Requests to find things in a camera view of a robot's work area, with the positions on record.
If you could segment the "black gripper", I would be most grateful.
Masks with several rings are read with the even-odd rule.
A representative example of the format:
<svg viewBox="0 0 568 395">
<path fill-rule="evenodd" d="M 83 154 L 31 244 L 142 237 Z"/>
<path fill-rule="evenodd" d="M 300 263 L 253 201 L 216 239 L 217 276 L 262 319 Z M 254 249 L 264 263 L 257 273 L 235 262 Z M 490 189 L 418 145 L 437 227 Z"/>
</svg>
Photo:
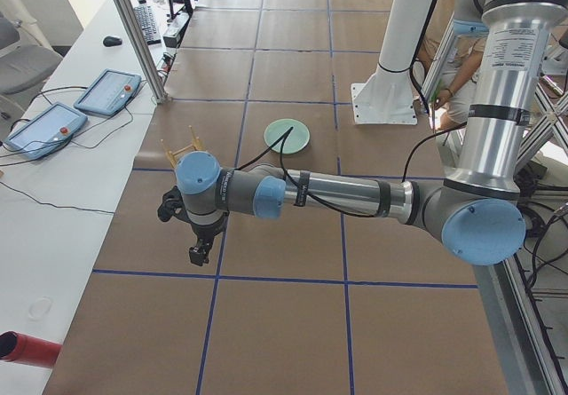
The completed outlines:
<svg viewBox="0 0 568 395">
<path fill-rule="evenodd" d="M 227 227 L 226 212 L 214 210 L 207 215 L 199 215 L 189 211 L 185 206 L 183 195 L 176 186 L 162 196 L 157 216 L 162 222 L 169 222 L 174 217 L 192 227 L 197 241 L 188 250 L 188 256 L 193 265 L 209 263 L 209 252 L 212 250 L 214 240 Z"/>
</svg>

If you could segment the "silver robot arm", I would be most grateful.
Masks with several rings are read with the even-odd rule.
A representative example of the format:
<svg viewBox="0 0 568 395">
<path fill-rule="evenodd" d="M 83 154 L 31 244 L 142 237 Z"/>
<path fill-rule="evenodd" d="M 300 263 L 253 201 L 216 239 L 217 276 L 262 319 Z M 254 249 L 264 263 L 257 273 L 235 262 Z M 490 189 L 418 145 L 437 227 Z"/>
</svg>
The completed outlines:
<svg viewBox="0 0 568 395">
<path fill-rule="evenodd" d="M 196 241 L 189 257 L 195 265 L 208 262 L 231 213 L 275 219 L 285 204 L 394 218 L 423 229 L 467 263 L 497 264 L 525 240 L 514 170 L 549 33 L 566 14 L 567 0 L 456 0 L 455 31 L 484 34 L 487 46 L 458 165 L 442 181 L 365 180 L 258 159 L 224 168 L 214 155 L 192 151 L 175 160 L 176 183 L 163 195 L 158 218 L 191 226 Z"/>
</svg>

